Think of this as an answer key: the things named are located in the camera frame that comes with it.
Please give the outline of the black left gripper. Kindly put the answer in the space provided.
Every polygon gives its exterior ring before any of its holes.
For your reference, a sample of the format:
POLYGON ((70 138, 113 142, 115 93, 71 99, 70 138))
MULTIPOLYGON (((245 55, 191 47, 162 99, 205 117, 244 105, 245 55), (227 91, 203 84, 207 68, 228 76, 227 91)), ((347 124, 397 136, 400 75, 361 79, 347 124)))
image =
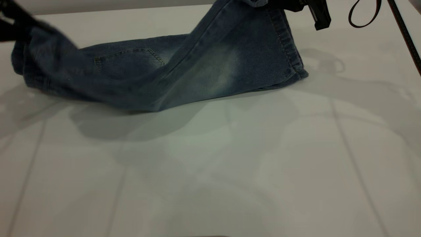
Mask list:
POLYGON ((1 1, 0 42, 16 42, 33 48, 77 49, 62 32, 39 21, 14 0, 1 1))

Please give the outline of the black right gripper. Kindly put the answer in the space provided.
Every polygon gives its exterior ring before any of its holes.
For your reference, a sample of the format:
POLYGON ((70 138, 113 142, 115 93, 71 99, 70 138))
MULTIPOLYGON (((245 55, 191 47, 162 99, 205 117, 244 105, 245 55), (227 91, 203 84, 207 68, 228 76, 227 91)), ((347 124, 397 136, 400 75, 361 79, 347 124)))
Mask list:
POLYGON ((331 16, 326 0, 268 0, 271 9, 282 9, 299 12, 301 6, 308 6, 314 19, 317 31, 326 29, 331 24, 331 16))

